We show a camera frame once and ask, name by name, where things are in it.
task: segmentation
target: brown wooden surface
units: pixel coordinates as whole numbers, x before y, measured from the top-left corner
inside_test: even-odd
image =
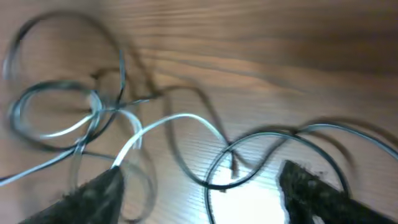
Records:
[[[100,17],[125,44],[134,44],[159,86],[194,82],[219,112],[228,136],[261,124],[300,125],[321,116],[358,118],[398,135],[398,2],[314,0],[115,0],[0,1],[0,52],[13,33],[32,16],[50,9],[79,9]],[[117,65],[116,56],[98,33],[72,21],[48,21],[28,35],[22,49],[23,89],[41,80],[72,78],[90,85],[89,74]],[[128,72],[144,94],[143,71],[131,57]],[[114,93],[117,75],[103,86]],[[0,88],[2,117],[18,88]],[[41,130],[67,127],[82,118],[62,108],[76,97],[42,95],[32,113]],[[210,118],[195,94],[172,93],[174,110]],[[145,124],[162,116],[162,100],[141,106]],[[129,137],[115,123],[93,151],[115,154]],[[195,121],[176,122],[178,143],[188,165],[203,176],[221,150],[211,134]],[[326,131],[352,153],[352,169],[336,149],[322,141],[348,176],[354,198],[398,220],[398,163],[361,139]],[[70,142],[64,139],[60,144]],[[147,223],[206,223],[202,189],[179,170],[167,150],[163,128],[145,136],[158,181],[157,203]],[[1,126],[0,175],[17,172],[54,156],[33,151]],[[255,163],[273,139],[261,138],[238,151]],[[284,212],[275,177],[280,163],[293,159],[338,186],[330,167],[314,152],[290,143],[282,148],[256,180],[227,194],[213,192],[218,223],[283,223]],[[84,158],[81,181],[109,166]],[[2,223],[15,223],[54,203],[68,190],[69,162],[26,177],[0,189]],[[216,182],[228,181],[222,169]],[[143,190],[131,180],[124,209],[134,218],[142,209]]]

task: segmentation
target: wooden table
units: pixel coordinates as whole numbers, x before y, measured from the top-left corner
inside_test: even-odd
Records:
[[[319,117],[356,118],[398,135],[397,1],[2,0],[0,52],[6,51],[26,20],[59,8],[100,17],[130,46],[126,47],[127,72],[136,83],[136,93],[148,93],[145,74],[151,74],[158,86],[200,86],[211,98],[230,139],[260,125],[296,126]],[[132,59],[134,50],[145,70]],[[92,85],[89,74],[117,64],[116,55],[95,30],[76,21],[44,22],[24,41],[19,87],[8,88],[1,81],[2,117],[6,117],[9,102],[29,85],[58,78]],[[118,87],[116,77],[110,75],[101,83],[112,96]],[[83,116],[49,110],[50,106],[67,108],[78,98],[57,94],[35,101],[31,118],[41,130],[66,128]],[[179,90],[171,97],[175,112],[210,118],[194,93]],[[159,99],[140,106],[144,124],[163,116],[163,103]],[[88,149],[116,154],[131,135],[123,125],[126,121],[120,120]],[[177,121],[175,127],[187,164],[203,177],[222,143],[195,121]],[[8,131],[6,119],[0,131],[1,176],[55,156],[31,150]],[[339,131],[325,134],[338,139],[354,158],[353,169],[330,144],[309,137],[338,161],[353,197],[398,221],[398,163],[356,136]],[[59,144],[67,145],[71,139],[73,136]],[[255,164],[274,140],[256,139],[238,151]],[[155,167],[146,170],[151,174],[155,171],[158,187],[157,203],[146,223],[206,223],[202,188],[176,165],[167,150],[164,129],[147,134],[145,145]],[[211,193],[218,223],[283,223],[285,213],[275,178],[284,159],[322,172],[323,179],[339,187],[320,156],[298,143],[289,143],[256,180],[226,194]],[[65,161],[1,188],[2,223],[18,222],[58,200],[68,190],[69,165]],[[84,158],[80,181],[107,167],[108,162]],[[247,169],[241,168],[243,175]],[[229,170],[220,168],[216,182],[229,182],[229,177]],[[134,218],[142,210],[142,201],[144,191],[137,179],[131,179],[123,213]]]

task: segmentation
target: dark object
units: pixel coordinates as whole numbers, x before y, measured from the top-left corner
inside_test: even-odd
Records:
[[[123,175],[115,167],[21,223],[114,224],[118,222],[123,192]]]
[[[294,162],[286,161],[279,177],[291,224],[314,223],[313,216],[329,223],[394,222],[350,199]]]

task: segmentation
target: wooden surface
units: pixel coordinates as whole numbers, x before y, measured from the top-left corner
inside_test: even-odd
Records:
[[[158,86],[200,86],[219,112],[230,139],[259,125],[294,126],[322,116],[365,120],[398,136],[397,1],[1,0],[0,52],[4,54],[23,22],[59,8],[90,12],[125,44],[135,45],[132,49],[138,50],[146,66],[145,72],[138,69],[127,51],[128,72],[138,93],[147,92],[145,73],[152,74]],[[89,74],[117,65],[115,54],[98,33],[73,21],[48,21],[35,28],[24,42],[21,61],[20,86],[7,88],[1,82],[2,117],[18,91],[33,83],[68,78],[92,85]],[[111,75],[102,83],[109,94],[117,89],[116,77]],[[210,118],[194,93],[176,91],[171,95],[175,112]],[[49,110],[50,106],[62,108],[75,97],[41,97],[44,100],[37,100],[32,113],[33,123],[41,130],[65,128],[83,117]],[[145,124],[162,116],[162,103],[157,100],[140,106]],[[203,177],[222,144],[195,121],[177,121],[175,126],[188,165]],[[355,169],[328,143],[311,138],[338,161],[354,198],[398,221],[398,163],[355,136],[325,133],[344,144],[354,158]],[[115,123],[88,149],[115,154],[129,135],[123,122]],[[71,138],[59,144],[67,145],[67,140]],[[238,151],[254,164],[273,140],[257,139]],[[9,133],[5,122],[0,141],[1,176],[55,156],[30,149]],[[146,223],[206,223],[202,189],[177,167],[167,150],[163,128],[147,134],[145,145],[158,188],[155,209]],[[323,172],[324,179],[338,186],[325,161],[290,143],[256,180],[226,194],[212,193],[218,223],[283,223],[285,214],[275,177],[284,159]],[[23,220],[60,198],[68,190],[69,165],[66,161],[1,188],[2,223]],[[108,166],[108,162],[84,158],[81,181]],[[228,169],[221,168],[216,182],[228,182],[229,176]],[[123,213],[134,218],[142,210],[144,191],[134,179],[126,191],[129,205]]]

